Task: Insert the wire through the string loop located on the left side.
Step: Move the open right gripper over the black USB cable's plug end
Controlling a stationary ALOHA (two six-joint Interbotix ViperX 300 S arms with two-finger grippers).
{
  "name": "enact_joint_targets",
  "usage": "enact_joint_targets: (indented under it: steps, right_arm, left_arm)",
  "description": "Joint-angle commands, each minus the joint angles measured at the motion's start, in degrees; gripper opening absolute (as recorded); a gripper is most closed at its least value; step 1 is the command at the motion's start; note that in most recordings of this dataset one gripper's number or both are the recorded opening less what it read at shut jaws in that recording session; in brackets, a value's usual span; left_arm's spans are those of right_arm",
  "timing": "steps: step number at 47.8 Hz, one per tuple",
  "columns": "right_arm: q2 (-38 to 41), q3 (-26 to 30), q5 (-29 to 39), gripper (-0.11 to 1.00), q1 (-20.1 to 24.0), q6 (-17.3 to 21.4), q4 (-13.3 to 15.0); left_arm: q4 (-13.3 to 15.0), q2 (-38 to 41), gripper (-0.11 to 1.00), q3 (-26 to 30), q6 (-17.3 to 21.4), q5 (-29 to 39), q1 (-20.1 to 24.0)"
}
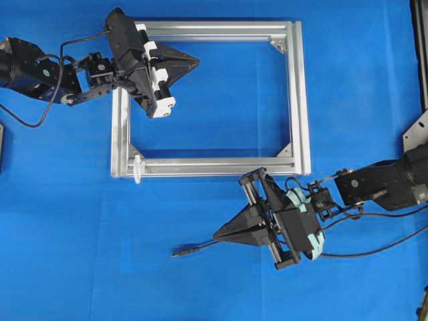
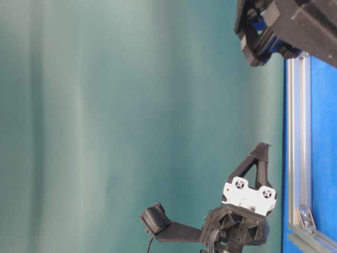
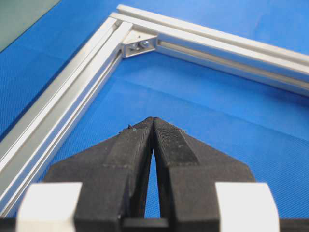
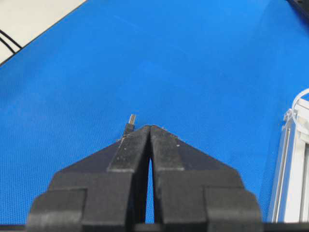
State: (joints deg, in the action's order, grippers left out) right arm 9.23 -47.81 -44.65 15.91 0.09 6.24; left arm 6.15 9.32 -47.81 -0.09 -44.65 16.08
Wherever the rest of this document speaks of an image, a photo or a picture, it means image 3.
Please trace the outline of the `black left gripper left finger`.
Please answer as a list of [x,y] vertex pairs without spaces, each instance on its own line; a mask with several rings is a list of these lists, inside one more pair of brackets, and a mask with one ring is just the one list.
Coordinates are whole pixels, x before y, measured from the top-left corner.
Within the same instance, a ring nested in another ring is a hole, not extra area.
[[144,216],[152,157],[152,117],[52,165],[44,182],[82,182],[78,232],[118,232],[124,217]]

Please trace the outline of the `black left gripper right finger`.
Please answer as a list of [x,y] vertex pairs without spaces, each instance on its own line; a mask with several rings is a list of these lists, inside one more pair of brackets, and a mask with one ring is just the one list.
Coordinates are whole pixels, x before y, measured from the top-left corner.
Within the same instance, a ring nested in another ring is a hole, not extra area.
[[176,232],[219,231],[215,182],[255,182],[250,168],[158,117],[153,130],[161,216]]

